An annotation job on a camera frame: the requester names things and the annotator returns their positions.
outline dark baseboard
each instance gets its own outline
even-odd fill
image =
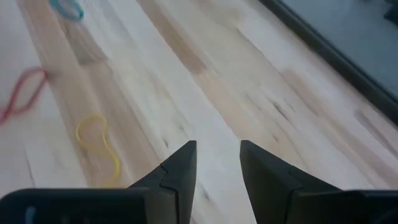
[[[302,20],[280,0],[259,0],[287,27],[292,29],[312,50],[323,57],[342,77],[350,82],[375,107],[398,125],[398,99],[364,70],[346,58],[314,28]]]

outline blue rubber band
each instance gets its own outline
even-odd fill
[[[72,8],[76,10],[78,13],[78,16],[69,13],[67,10],[65,10],[59,3],[59,0],[50,0],[50,5],[54,10],[56,10],[62,17],[65,19],[71,20],[71,21],[80,21],[83,19],[85,13],[81,9],[79,3],[77,3],[75,0],[67,0],[68,3]]]

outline light wood floor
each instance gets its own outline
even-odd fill
[[[0,126],[0,195],[101,187],[111,162],[75,139],[92,113],[121,158],[117,187],[198,141],[192,223],[255,223],[241,139],[342,189],[398,188],[395,127],[258,2],[80,3],[74,23],[48,0],[0,1],[0,104],[27,67],[51,73],[34,109]]]

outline black plastic part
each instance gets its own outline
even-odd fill
[[[244,183],[257,223],[396,223],[398,191],[342,191],[241,142]]]
[[[0,223],[188,224],[196,142],[189,141],[128,189],[26,189],[0,200]]]
[[[197,177],[197,142],[189,141],[150,174],[129,187],[169,189],[176,194],[178,223],[189,223]]]
[[[342,77],[351,83],[393,123],[398,125],[398,99],[345,57],[314,28],[280,0],[259,0],[287,27],[292,29],[312,50],[323,57]]]

